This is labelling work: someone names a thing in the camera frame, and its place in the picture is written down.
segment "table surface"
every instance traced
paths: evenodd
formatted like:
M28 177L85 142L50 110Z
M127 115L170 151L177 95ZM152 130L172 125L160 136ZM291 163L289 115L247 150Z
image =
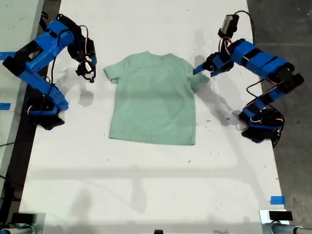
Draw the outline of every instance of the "table surface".
M0 1L0 51L17 51L35 38L43 0ZM26 83L16 78L0 64L0 102L11 103L10 110L0 110L0 145L15 141L20 123ZM0 175L5 176L14 145L0 147ZM0 191L3 180L0 179Z
M37 128L20 211L45 213L44 234L261 233L259 210L283 206L270 205L281 195L271 143L243 138L236 118L258 81L248 70L236 65L195 96L195 146L108 138L116 85L105 66L147 50L199 65L217 50L225 15L241 9L246 0L62 0L60 13L89 28L97 78L87 83L66 50L58 56L70 107L65 125ZM251 40L245 15L240 38Z

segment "t-shirt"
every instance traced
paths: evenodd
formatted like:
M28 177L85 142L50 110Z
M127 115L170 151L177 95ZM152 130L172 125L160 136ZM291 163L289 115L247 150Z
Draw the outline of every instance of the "t-shirt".
M194 93L209 79L173 54L143 52L104 68L117 84L109 138L195 144Z

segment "concrete floor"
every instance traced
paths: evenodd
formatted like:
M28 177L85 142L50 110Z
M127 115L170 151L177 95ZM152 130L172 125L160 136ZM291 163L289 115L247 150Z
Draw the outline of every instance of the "concrete floor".
M256 45L293 63L306 81L273 104L286 119L284 133L274 153L286 209L292 211L293 223L312 228L312 184L308 181L312 176L312 82L309 77L312 0L247 1L255 24ZM50 19L59 12L59 4L60 0L45 0L44 11ZM20 124L19 131L25 132L25 128L29 128L26 119ZM24 183L31 147L32 144L28 144L13 151L9 172L19 183Z

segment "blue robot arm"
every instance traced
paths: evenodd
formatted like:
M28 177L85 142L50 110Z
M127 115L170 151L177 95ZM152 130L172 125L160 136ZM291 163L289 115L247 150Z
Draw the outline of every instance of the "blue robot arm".
M47 82L38 71L51 61L55 62L65 47L70 56L79 62L77 75L93 83L97 63L94 43L82 35L80 26L62 14L48 25L45 33L20 50L0 53L0 60L4 60L3 65L9 71L43 94L44 98L29 99L27 112L35 116L37 124L44 122L41 125L46 129L64 123L57 115L68 109L68 102L55 84Z
M218 33L222 41L219 51L211 54L193 73L195 75L208 70L213 77L231 70L234 63L237 63L258 75L260 79L273 84L271 89L243 108L239 119L248 126L242 133L244 137L256 143L271 139L275 146L281 135L284 119L276 109L265 107L294 90L304 80L300 74L293 74L294 66L286 60L263 52L244 39L232 43L231 37L237 30L238 16L226 16L225 22L227 27L220 29Z

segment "t-shirt sleeve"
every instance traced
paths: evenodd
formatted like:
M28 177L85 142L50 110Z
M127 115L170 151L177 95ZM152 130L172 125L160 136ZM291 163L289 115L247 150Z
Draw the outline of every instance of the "t-shirt sleeve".
M104 72L113 84L117 84L118 79L125 75L129 71L129 68L130 59L129 57L126 57L118 63L105 67Z
M209 81L209 78L206 77L204 74L190 76L188 79L191 84L191 89L193 90L194 93L199 91Z

